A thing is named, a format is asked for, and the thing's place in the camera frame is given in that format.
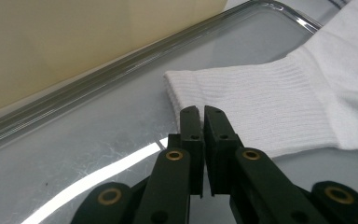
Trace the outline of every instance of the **white fabric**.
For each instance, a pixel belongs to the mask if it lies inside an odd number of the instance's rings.
[[[202,117],[205,105],[218,107],[246,147],[270,157],[358,149],[358,0],[279,61],[169,71],[165,82],[177,117],[191,105]]]

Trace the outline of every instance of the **yellow panel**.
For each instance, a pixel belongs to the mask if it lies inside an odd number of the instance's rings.
[[[205,20],[226,1],[0,1],[0,107]]]

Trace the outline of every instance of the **gray surface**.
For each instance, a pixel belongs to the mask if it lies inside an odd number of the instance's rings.
[[[266,63],[284,56],[310,34],[278,12],[257,11],[122,79],[110,91],[0,147],[0,223],[21,223],[77,180],[176,133],[164,90],[167,70]],[[157,154],[107,181],[134,185],[152,170]],[[276,159],[295,184],[336,180],[358,190],[358,151],[314,150]],[[192,197],[190,223],[235,223],[227,197]],[[85,191],[43,223],[69,223]]]

